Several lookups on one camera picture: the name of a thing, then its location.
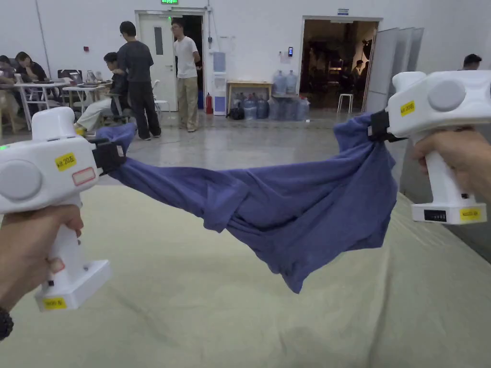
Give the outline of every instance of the white door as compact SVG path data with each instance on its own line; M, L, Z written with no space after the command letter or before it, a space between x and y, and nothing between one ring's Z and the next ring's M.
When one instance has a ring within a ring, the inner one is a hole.
M411 35L411 52L409 54L408 72L416 71L419 58L419 50L423 41L424 28L416 28Z
M152 82L160 82L154 89L157 100L169 102L170 110L177 111L174 35L168 16L140 14L139 39L150 49L154 65L150 68Z
M398 37L398 28L379 31L375 36L375 47L370 56L370 79L365 105L367 112L377 112L387 107Z
M411 53L412 33L414 28L405 28L399 30L397 37L396 53L394 55L394 63L392 65L392 77L395 75L407 72L409 64L409 55ZM394 85L390 84L389 98L396 93Z

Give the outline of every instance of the red-outlined sticker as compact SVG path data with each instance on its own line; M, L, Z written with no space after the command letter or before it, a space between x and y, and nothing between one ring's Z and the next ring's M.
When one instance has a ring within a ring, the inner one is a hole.
M53 258L52 260L48 260L50 265L50 271L52 274L56 274L65 269L65 264L61 260L61 258Z
M75 186L79 186L95 179L95 172L92 167L88 167L81 171L77 171L72 175L73 183Z

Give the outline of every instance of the fire extinguisher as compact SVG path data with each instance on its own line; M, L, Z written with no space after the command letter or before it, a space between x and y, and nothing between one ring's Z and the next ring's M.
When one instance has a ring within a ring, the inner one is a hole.
M213 114L213 99L210 94L206 96L206 113L208 115Z

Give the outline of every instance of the man in white t-shirt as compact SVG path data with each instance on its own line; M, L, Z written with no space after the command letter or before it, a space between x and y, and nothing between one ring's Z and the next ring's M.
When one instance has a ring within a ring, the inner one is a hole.
M196 63L201 58L196 43L184 35L179 19L172 21L172 32L177 38L174 52L177 56L177 99L179 103L180 126L188 132L196 131L198 114L198 72Z

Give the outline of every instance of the white handheld gripper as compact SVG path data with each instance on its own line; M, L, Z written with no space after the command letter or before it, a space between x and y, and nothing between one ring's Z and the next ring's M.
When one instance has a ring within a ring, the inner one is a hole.
M0 213L82 206L80 192L105 173L98 158L110 155L99 155L97 144L76 135L73 121L68 107L38 112L31 141L0 147ZM124 159L122 150L117 154ZM85 261L76 233L64 225L47 261L49 281L35 295L41 311L76 309L111 276L109 261Z
M389 99L387 132L413 143L438 130L491 122L491 71L400 73ZM433 202L412 206L415 221L454 225L487 221L486 204L463 191L437 152L426 156Z

